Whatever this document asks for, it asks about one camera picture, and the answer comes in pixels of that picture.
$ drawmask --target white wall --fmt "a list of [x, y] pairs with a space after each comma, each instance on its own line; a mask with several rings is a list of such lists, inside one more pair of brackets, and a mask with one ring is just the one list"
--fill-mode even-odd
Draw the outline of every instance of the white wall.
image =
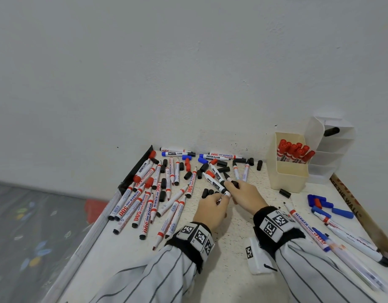
[[0, 181], [110, 198], [150, 144], [262, 158], [323, 106], [388, 233], [388, 0], [0, 0]]

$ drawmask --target hand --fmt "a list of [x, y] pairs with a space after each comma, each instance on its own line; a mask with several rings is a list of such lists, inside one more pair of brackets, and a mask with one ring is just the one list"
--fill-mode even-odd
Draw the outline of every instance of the hand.
[[256, 186], [237, 180], [239, 189], [231, 182], [225, 181], [225, 187], [232, 194], [235, 204], [239, 204], [243, 209], [254, 215], [263, 207], [268, 206], [266, 201], [258, 192]]
[[205, 224], [211, 232], [222, 223], [226, 217], [226, 210], [229, 204], [229, 197], [224, 196], [221, 203], [217, 205], [217, 201], [221, 198], [221, 193], [214, 193], [205, 199], [198, 202], [197, 212], [194, 215], [193, 222], [201, 222]]

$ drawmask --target black wristband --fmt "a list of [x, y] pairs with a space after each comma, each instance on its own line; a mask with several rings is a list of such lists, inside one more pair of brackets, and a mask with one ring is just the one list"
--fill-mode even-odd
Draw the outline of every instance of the black wristband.
[[275, 211], [277, 211], [276, 207], [267, 206], [260, 209], [253, 217], [255, 225], [254, 232], [256, 233], [258, 242], [260, 243], [260, 247], [266, 250], [274, 260], [276, 251], [288, 241], [296, 238], [306, 238], [305, 234], [303, 234], [300, 229], [294, 227], [292, 229], [289, 229], [288, 231], [283, 232], [278, 242], [275, 242], [271, 237], [271, 233], [269, 233], [268, 231], [266, 232], [265, 230], [260, 228], [267, 215]]
[[197, 271], [200, 274], [202, 265], [207, 260], [214, 244], [211, 231], [205, 224], [191, 222], [175, 233], [173, 237], [166, 242], [165, 246], [166, 245], [179, 248], [197, 265]]

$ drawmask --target person's right hand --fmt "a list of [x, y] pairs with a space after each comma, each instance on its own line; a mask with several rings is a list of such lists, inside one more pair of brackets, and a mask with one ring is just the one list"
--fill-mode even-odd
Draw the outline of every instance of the person's right hand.
[[233, 201], [243, 209], [254, 215], [263, 207], [268, 206], [266, 201], [258, 192], [256, 186], [237, 180], [239, 189], [231, 182], [225, 181], [225, 187], [232, 194]]

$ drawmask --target gray floor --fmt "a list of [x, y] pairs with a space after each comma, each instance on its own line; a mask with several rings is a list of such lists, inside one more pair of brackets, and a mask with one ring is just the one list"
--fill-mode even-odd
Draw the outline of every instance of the gray floor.
[[86, 200], [0, 184], [0, 303], [36, 303], [90, 227]]

